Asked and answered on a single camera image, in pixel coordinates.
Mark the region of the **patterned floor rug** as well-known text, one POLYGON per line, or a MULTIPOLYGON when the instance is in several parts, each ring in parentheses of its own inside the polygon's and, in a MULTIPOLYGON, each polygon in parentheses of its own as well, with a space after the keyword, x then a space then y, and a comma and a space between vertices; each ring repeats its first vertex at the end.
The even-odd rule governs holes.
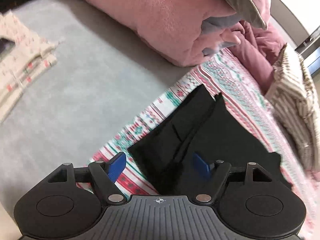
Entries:
POLYGON ((1 121, 32 82, 56 64, 57 46, 28 29, 11 11, 1 15, 1 121))

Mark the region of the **patterned nordic bed sheet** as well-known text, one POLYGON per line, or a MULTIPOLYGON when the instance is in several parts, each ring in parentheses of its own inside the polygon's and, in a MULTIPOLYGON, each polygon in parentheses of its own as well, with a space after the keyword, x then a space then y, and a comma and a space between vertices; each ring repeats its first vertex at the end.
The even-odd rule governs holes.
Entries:
POLYGON ((160 124, 198 85, 204 84, 211 95, 222 93, 231 115, 252 133, 270 152, 281 155, 281 172, 293 192, 306 205, 306 220, 299 232, 303 239, 319 239, 315 233, 318 182, 304 172, 289 134, 273 117, 273 107, 262 96, 258 84, 230 51, 224 49, 185 74, 152 102, 90 159, 109 160, 160 124))

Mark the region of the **black pants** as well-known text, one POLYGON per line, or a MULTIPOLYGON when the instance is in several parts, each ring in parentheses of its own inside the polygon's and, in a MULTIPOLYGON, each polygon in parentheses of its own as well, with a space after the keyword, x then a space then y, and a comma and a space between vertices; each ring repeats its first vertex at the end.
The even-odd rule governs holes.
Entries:
POLYGON ((193 155, 208 164, 223 160, 233 167, 256 162, 289 189, 280 171, 281 156, 268 152, 227 111, 222 94, 196 87, 156 128, 128 148, 141 172, 159 194, 188 195, 207 181, 193 167, 193 155))

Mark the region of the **striped beige folded blanket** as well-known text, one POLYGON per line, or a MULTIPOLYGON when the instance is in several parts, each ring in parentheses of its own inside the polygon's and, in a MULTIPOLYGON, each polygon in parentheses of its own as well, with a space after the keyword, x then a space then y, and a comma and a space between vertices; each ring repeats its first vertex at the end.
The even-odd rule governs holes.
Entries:
POLYGON ((318 94, 303 58, 288 44, 283 46, 274 68, 274 81, 266 98, 292 136, 303 167, 319 172, 318 94))

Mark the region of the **pink fleece blanket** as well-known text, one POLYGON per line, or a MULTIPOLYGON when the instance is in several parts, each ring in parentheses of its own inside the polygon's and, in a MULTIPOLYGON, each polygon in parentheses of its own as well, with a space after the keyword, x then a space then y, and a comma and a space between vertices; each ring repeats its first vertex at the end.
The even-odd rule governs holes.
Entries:
POLYGON ((133 30, 171 63, 194 66, 240 43, 244 20, 267 29, 271 0, 85 0, 133 30))

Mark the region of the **dusty pink comforter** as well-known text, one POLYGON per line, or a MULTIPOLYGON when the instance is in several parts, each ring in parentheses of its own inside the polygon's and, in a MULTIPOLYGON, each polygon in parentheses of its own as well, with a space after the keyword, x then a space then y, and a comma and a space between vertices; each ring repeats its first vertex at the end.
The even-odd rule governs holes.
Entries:
POLYGON ((270 20, 268 29, 263 30, 240 21, 231 27, 231 32, 238 37, 240 44, 228 49, 252 75, 261 93, 266 94, 274 81, 273 65, 286 44, 276 23, 270 20))

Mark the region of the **wardrobe with white doors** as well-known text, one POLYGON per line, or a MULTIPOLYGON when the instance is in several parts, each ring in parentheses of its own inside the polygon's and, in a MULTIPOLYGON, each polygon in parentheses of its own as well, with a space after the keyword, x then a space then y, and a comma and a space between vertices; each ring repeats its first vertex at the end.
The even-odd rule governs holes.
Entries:
POLYGON ((319 0, 271 0, 271 15, 291 38, 310 74, 319 74, 319 0))

